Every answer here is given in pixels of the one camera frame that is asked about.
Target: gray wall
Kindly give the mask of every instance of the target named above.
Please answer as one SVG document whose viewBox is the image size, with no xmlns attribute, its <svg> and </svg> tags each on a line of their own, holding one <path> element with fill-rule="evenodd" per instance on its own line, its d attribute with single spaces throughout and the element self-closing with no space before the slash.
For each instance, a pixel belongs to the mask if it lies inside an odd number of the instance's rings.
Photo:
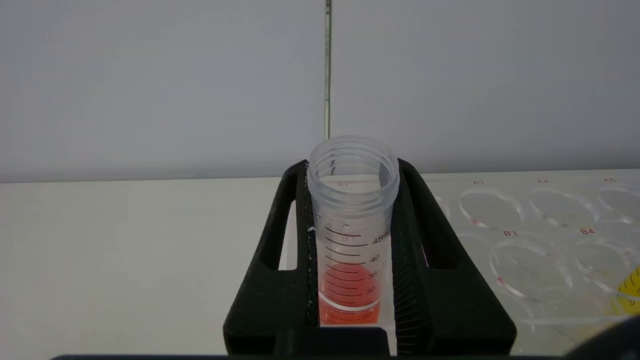
<svg viewBox="0 0 640 360">
<path fill-rule="evenodd" d="M 640 1 L 334 0 L 332 134 L 423 172 L 640 167 Z M 324 0 L 0 0 L 0 182 L 277 176 Z"/>
<path fill-rule="evenodd" d="M 278 176 L 323 99 L 324 1 L 0 0 L 0 182 Z"/>
<path fill-rule="evenodd" d="M 640 167 L 640 1 L 334 1 L 332 55 L 332 134 L 423 172 Z"/>
</svg>

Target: printed number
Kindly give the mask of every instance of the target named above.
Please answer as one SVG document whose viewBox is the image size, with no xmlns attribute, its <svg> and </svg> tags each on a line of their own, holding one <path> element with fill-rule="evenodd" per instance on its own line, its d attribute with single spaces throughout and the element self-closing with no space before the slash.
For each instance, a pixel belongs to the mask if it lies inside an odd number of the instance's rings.
<svg viewBox="0 0 640 360">
<path fill-rule="evenodd" d="M 377 244 L 377 243 L 381 243 L 382 240 L 384 240 L 387 236 L 389 236 L 389 232 L 385 231 L 384 234 L 380 235 L 379 237 L 373 239 L 373 245 Z"/>
</svg>

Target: white countertop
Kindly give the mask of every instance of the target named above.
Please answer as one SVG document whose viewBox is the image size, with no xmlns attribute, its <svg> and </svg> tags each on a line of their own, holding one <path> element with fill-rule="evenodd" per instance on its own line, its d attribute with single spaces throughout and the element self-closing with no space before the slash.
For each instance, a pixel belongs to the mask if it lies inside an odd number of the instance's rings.
<svg viewBox="0 0 640 360">
<path fill-rule="evenodd" d="M 625 172 L 638 174 L 481 175 Z M 278 182 L 0 184 L 0 357 L 224 354 Z"/>
</svg>

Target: red liquid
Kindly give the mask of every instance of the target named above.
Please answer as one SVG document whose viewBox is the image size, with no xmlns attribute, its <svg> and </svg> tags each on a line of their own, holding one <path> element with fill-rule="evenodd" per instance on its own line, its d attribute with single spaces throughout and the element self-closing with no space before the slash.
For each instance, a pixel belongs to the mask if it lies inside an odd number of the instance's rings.
<svg viewBox="0 0 640 360">
<path fill-rule="evenodd" d="M 372 274 L 362 265 L 325 265 L 321 273 L 320 292 L 332 302 L 345 307 L 362 307 L 373 304 L 380 298 L 382 289 Z M 337 309 L 322 298 L 319 299 L 321 325 L 348 325 L 356 323 L 376 323 L 380 315 L 380 303 L 364 310 L 351 311 Z"/>
</svg>

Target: black object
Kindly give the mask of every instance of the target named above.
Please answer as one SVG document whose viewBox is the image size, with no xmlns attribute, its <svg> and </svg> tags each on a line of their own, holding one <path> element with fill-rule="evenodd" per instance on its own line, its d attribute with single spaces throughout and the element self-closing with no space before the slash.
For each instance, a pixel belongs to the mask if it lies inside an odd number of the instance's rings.
<svg viewBox="0 0 640 360">
<path fill-rule="evenodd" d="M 508 354 L 513 321 L 420 174 L 399 162 L 391 224 L 398 355 Z"/>
<path fill-rule="evenodd" d="M 278 334 L 276 356 L 389 356 L 379 327 L 315 327 Z"/>
<path fill-rule="evenodd" d="M 223 326 L 229 354 L 273 354 L 276 335 L 318 325 L 316 234 L 307 162 L 282 176 L 260 242 Z M 278 271 L 291 202 L 296 201 L 298 266 Z"/>
<path fill-rule="evenodd" d="M 399 161 L 391 227 L 399 355 L 508 354 L 513 322 L 464 251 L 420 174 Z M 307 163 L 284 174 L 262 237 L 224 324 L 229 354 L 273 354 L 282 332 L 318 322 L 317 258 Z M 298 267 L 278 271 L 291 201 Z"/>
</svg>

